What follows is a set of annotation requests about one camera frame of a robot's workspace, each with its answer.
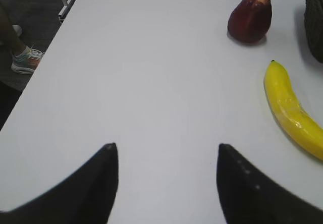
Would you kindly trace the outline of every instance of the gray carpet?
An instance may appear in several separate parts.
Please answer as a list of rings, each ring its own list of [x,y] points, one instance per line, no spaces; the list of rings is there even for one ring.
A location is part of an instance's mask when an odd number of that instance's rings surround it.
[[[22,41],[35,49],[46,51],[60,27],[58,13],[61,0],[0,0],[13,24],[23,29]],[[11,71],[11,55],[0,47],[0,80],[22,91],[31,76]]]

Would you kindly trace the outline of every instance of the shoe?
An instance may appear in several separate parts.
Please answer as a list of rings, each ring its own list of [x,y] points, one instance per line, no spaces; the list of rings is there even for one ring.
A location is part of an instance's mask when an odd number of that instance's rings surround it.
[[[44,53],[39,50],[26,47],[21,55],[12,54],[11,69],[18,74],[33,74],[43,55]]]
[[[15,30],[15,32],[17,33],[17,36],[18,37],[20,37],[21,36],[21,34],[22,34],[22,29],[21,29],[21,27],[20,26],[18,26],[18,25],[13,25],[12,26],[13,27],[13,29]]]

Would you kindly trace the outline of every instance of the banana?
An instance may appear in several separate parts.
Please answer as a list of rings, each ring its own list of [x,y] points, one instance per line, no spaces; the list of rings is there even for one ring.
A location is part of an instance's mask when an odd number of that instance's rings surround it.
[[[286,69],[274,60],[267,68],[264,86],[281,127],[302,148],[323,160],[323,130],[302,108]]]

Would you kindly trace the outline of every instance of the red apple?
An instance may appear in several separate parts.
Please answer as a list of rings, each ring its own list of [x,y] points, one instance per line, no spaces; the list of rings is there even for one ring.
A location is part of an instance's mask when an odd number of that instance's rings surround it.
[[[257,42],[268,32],[271,21],[271,0],[242,0],[231,13],[228,32],[240,42]]]

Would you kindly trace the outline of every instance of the white table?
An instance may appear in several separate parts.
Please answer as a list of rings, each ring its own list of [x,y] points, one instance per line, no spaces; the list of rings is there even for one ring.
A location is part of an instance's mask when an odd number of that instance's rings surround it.
[[[323,208],[323,165],[286,138],[263,88],[276,59],[323,126],[305,0],[272,0],[267,41],[254,47],[227,37],[239,2],[77,0],[0,133],[0,209],[47,191],[109,142],[120,161],[110,224],[224,223],[221,142]]]

